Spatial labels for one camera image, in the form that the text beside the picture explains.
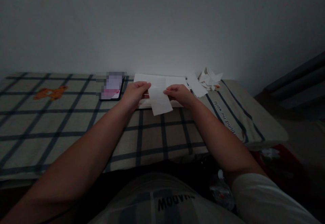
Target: orange bear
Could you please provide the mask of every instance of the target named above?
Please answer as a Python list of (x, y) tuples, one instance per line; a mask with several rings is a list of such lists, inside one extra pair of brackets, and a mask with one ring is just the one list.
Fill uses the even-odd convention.
[(68, 86), (61, 86), (58, 89), (48, 89), (48, 88), (42, 88), (38, 91), (38, 93), (35, 95), (33, 99), (39, 100), (41, 98), (45, 97), (51, 97), (51, 101), (57, 100), (62, 97), (62, 94), (65, 90), (68, 89)]

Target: person's right hand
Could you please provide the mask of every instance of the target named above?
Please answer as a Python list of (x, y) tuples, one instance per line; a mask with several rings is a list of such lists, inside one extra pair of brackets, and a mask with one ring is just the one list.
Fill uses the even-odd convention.
[(169, 100), (176, 100), (187, 109), (190, 109), (197, 100), (183, 84), (170, 85), (164, 94), (168, 95)]

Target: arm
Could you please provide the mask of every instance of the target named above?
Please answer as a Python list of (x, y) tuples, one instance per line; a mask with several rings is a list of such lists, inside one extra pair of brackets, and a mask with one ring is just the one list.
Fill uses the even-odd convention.
[(190, 109), (204, 142), (224, 171), (230, 185), (237, 176), (244, 173), (267, 176), (244, 144), (184, 85), (171, 85), (164, 93)]
[(150, 85), (129, 84), (121, 101), (56, 159), (1, 223), (39, 223), (70, 208), (103, 172)]

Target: person's left hand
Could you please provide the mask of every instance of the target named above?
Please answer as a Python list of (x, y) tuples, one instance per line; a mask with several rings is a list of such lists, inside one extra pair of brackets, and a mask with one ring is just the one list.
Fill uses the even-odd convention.
[(122, 96), (120, 104), (123, 105), (130, 112), (134, 112), (138, 107), (139, 101), (141, 99), (148, 99), (148, 89), (151, 83), (147, 82), (135, 82), (130, 83), (126, 87), (126, 90)]

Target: phone screen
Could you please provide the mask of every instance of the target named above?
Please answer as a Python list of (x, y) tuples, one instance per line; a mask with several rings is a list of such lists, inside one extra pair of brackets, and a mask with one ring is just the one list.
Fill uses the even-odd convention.
[(102, 100), (119, 99), (125, 76), (109, 75), (101, 92)]

